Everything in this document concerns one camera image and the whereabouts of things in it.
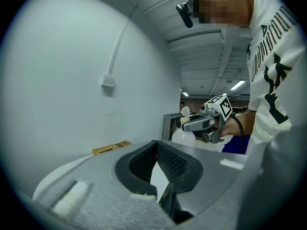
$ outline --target black cable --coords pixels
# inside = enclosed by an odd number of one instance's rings
[[[239,125],[239,130],[240,130],[241,138],[242,138],[242,140],[241,140],[241,152],[242,152],[242,154],[245,154],[245,152],[244,152],[244,142],[243,142],[243,139],[244,139],[243,126],[242,126],[242,124],[240,123],[239,119],[237,119],[237,117],[236,117],[234,114],[231,114],[230,116],[231,116],[231,117],[238,123],[238,125]]]

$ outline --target white cable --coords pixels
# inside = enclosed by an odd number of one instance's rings
[[[117,40],[117,42],[116,42],[115,48],[114,48],[114,50],[113,50],[113,55],[112,55],[112,58],[111,58],[111,61],[110,61],[109,69],[108,69],[108,71],[107,71],[108,75],[111,75],[111,74],[112,74],[112,70],[113,70],[113,66],[114,66],[114,60],[115,60],[115,57],[116,57],[116,54],[117,54],[117,51],[118,51],[119,44],[120,44],[120,42],[121,42],[121,39],[122,39],[122,37],[123,37],[123,35],[124,35],[124,32],[125,32],[125,30],[126,30],[128,24],[129,24],[130,20],[131,20],[131,16],[133,15],[133,12],[134,12],[134,9],[135,9],[135,7],[136,7],[137,1],[138,1],[138,0],[135,0],[134,6],[133,6],[132,11],[131,11],[131,13],[130,13],[130,15],[129,15],[129,18],[127,19],[126,24],[124,25],[123,29],[121,30],[121,33],[120,33],[120,35],[119,35],[119,38],[118,38],[118,40]]]

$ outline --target hand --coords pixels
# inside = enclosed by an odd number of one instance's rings
[[[215,119],[214,128],[219,127],[218,119]],[[225,127],[220,131],[220,137],[227,136],[227,135],[240,135],[239,125],[233,118],[229,118],[226,120]]]

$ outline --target ceiling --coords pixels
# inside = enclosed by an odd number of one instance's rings
[[[181,88],[192,98],[227,92],[229,99],[249,100],[248,27],[194,24],[187,28],[175,7],[187,0],[137,0],[136,6],[157,26],[181,66]],[[234,91],[230,89],[246,80]]]

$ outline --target person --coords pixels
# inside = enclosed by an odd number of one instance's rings
[[[202,23],[251,29],[247,49],[250,100],[248,111],[237,117],[244,135],[251,135],[246,152],[250,154],[256,144],[268,142],[291,127],[275,90],[306,54],[302,28],[283,0],[189,0],[188,6]],[[225,135],[240,135],[232,118],[221,131],[221,136]]]
[[[184,117],[190,116],[191,111],[189,107],[185,105],[184,101],[180,102],[180,113],[182,113]]]

